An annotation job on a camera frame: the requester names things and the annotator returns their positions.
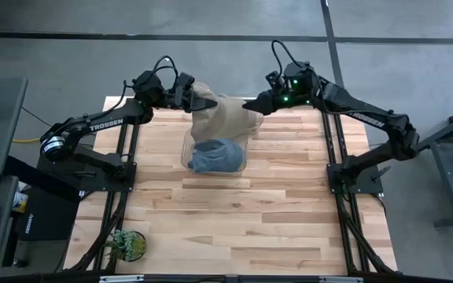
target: plant pot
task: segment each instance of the plant pot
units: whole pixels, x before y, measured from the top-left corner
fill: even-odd
[[[143,239],[145,242],[146,242],[146,238],[144,237],[143,234],[139,233],[138,231],[134,231],[134,233],[136,233],[138,236],[140,236],[141,239]],[[146,250],[148,249],[148,243],[146,242],[146,248],[145,250],[140,254],[140,255],[137,255],[135,257],[132,257],[132,259],[123,259],[124,261],[130,263],[130,262],[134,262],[140,258],[142,258],[142,256],[146,253]]]

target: beige cloth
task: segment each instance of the beige cloth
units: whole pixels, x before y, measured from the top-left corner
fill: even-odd
[[[263,122],[262,114],[242,108],[242,99],[217,96],[204,83],[194,83],[192,88],[199,97],[218,102],[214,108],[192,112],[191,135],[195,142],[254,134]]]

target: wooden tabletop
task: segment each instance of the wooden tabletop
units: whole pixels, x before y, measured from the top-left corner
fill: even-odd
[[[107,97],[105,109],[118,99]],[[342,123],[349,154],[367,151],[364,126],[343,116]],[[123,228],[143,233],[148,252],[133,263],[119,261],[117,273],[346,274],[319,111],[291,108],[266,116],[237,176],[195,175],[181,165],[190,127],[190,114],[172,110],[156,110],[141,127]],[[98,132],[94,150],[114,153],[119,131]],[[105,198],[93,193],[80,204],[64,267],[98,235]],[[365,237],[396,269],[381,205],[369,195],[358,195],[358,205]],[[355,241],[352,246],[359,266]]]

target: fabric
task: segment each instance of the fabric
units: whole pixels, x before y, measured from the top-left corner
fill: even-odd
[[[229,138],[211,139],[195,144],[188,168],[195,173],[235,172],[244,159],[244,150],[235,141]]]
[[[218,106],[192,113],[191,135],[195,142],[212,138],[234,138],[240,134],[254,134],[263,122],[263,115],[242,108],[242,99],[215,95],[208,85],[194,83],[199,97],[218,102]]]

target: yellow cable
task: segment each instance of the yellow cable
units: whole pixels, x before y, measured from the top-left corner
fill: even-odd
[[[17,143],[31,143],[31,142],[39,142],[39,138],[33,138],[30,140],[19,140],[19,139],[13,139],[13,142]]]

